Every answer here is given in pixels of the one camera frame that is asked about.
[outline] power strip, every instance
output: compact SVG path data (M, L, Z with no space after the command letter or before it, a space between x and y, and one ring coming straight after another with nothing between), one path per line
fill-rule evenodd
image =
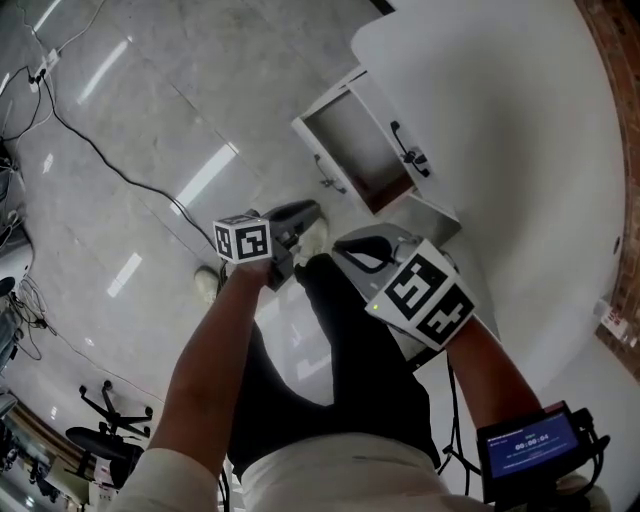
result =
M54 48L53 50L51 50L51 52L49 52L49 55L46 59L44 57L42 58L42 64L40 65L38 71L36 71L34 76L40 76L40 73L44 70L43 79L46 80L47 77L51 74L51 70L55 67L59 60L60 55L58 55L58 52ZM38 92L41 83L42 80L29 84L29 87L31 87L31 92Z

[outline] black pants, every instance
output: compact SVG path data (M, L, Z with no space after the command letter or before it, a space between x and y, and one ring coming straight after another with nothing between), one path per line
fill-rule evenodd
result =
M331 344L334 403L321 406L294 393L254 327L228 452L234 473L241 477L258 459L297 441L346 432L401 441L439 466L429 395L387 326L365 312L364 300L329 255L296 267L295 275Z

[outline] brick wall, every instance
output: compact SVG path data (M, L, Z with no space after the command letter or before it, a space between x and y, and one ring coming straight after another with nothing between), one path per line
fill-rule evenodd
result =
M622 133L625 226L612 305L640 334L640 24L622 0L576 0L576 4L609 75ZM624 347L602 326L597 335L640 382L640 347Z

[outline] person's hand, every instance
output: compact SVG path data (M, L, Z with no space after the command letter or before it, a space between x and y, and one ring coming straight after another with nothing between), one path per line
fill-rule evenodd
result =
M271 258L264 260L250 261L249 263L240 263L235 272L241 272L244 276L255 279L261 286L265 286L269 280L269 271L271 270Z

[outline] white shirt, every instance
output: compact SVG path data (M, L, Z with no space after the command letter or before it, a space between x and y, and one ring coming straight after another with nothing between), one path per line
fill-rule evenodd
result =
M366 434L318 437L282 448L250 466L242 487L247 512L493 510L451 495L421 451ZM156 448L140 458L109 512L212 512L217 491L204 466Z

